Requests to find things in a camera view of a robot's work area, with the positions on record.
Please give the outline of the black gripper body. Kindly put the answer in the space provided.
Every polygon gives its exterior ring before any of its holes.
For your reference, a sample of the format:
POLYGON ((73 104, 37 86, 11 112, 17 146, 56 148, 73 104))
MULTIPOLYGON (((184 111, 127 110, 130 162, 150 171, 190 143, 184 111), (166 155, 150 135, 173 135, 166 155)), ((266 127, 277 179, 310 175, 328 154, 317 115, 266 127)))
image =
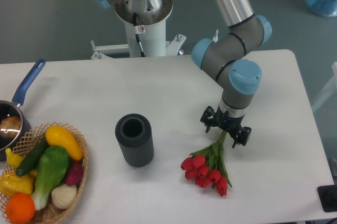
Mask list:
POLYGON ((232 115, 229 110, 222 110, 220 106, 218 106, 216 111, 217 127, 225 130, 231 136, 231 132, 237 129, 238 126, 241 126, 244 116, 245 113, 242 115, 232 115))

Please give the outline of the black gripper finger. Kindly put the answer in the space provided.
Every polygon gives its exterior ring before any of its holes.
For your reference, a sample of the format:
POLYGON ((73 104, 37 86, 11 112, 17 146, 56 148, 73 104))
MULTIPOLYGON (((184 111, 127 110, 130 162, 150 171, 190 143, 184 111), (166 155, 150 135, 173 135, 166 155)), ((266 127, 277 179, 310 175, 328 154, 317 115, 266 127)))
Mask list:
POLYGON ((237 129, 234 129, 231 132, 231 137, 233 138, 234 142, 232 148, 235 148, 236 145, 245 146, 250 138, 252 128, 250 127, 242 127, 238 126, 237 129))
POLYGON ((212 127, 217 127, 216 112, 211 106, 207 106, 200 118, 200 122, 206 127, 206 133, 208 133, 212 127))

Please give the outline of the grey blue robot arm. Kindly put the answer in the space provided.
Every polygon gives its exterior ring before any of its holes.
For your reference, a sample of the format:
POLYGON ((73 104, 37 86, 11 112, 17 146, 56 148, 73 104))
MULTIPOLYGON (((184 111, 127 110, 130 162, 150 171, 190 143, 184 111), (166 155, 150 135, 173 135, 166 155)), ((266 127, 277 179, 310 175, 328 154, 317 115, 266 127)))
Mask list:
MULTIPOLYGON (((172 0, 95 0, 100 7, 114 7, 124 22, 131 57, 165 56, 169 45, 164 29, 151 32, 165 23, 172 0)), ((242 126, 246 109, 258 90, 262 71, 246 59, 272 34, 269 21, 255 15, 249 0, 216 0, 229 33, 220 40, 205 38, 192 49, 192 61, 223 88, 217 109, 208 107, 201 117, 206 128, 219 127, 233 138, 235 145, 246 145, 251 128, 242 126)))

